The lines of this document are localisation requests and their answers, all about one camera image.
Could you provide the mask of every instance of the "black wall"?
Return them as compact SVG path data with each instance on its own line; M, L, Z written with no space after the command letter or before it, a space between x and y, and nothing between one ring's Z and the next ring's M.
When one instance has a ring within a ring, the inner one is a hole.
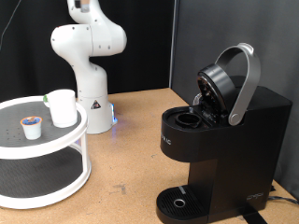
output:
M262 64L260 85L293 101L275 179L299 198L299 2L286 0L178 1L172 88L189 104L199 92L197 73L228 47L251 44ZM230 75L245 75L244 55Z
M0 34L19 0L1 1ZM174 0L100 0L103 12L127 34L123 53L91 58L107 71L108 93L168 87ZM22 0L0 51L0 102L77 90L71 66L51 48L57 26L75 24L66 0Z

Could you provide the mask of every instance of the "wooden table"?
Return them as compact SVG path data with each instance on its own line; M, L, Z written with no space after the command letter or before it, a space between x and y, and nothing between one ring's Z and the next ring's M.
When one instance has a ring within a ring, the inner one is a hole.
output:
M88 135L93 170L85 186L54 205L31 210L0 209L0 224L161 223L156 198L168 188L187 184L189 164L160 150L161 115L186 103L170 89L109 95L119 123ZM278 183L270 195L292 198ZM260 212L269 223L298 224L299 206L271 201ZM241 217L221 224L246 224Z

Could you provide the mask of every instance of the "coffee maker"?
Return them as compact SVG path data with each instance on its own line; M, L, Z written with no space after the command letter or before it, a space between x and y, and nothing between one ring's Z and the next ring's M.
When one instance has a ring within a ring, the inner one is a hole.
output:
M225 72L239 53L248 62L242 82ZM292 102L258 86L260 74L253 47L232 46L199 72L192 106L163 113L162 152L190 163L188 184L157 198L163 223L211 223L265 208Z

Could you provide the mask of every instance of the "warning label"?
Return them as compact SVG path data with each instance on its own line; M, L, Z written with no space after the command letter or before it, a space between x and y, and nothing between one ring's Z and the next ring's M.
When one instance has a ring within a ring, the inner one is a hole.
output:
M94 101L92 109L98 109L98 108L101 108L100 104L97 103L97 101Z

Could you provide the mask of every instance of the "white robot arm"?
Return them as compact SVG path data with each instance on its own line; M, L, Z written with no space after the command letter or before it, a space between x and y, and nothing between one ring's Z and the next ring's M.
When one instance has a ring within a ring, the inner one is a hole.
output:
M78 102L86 109L90 122L87 133L102 133L113 125L113 106L107 99L107 73L89 58L123 52L126 34L104 15L98 0L91 0L89 12L81 12L74 0L67 0L67 4L73 20L81 24L56 28L50 42L75 72Z

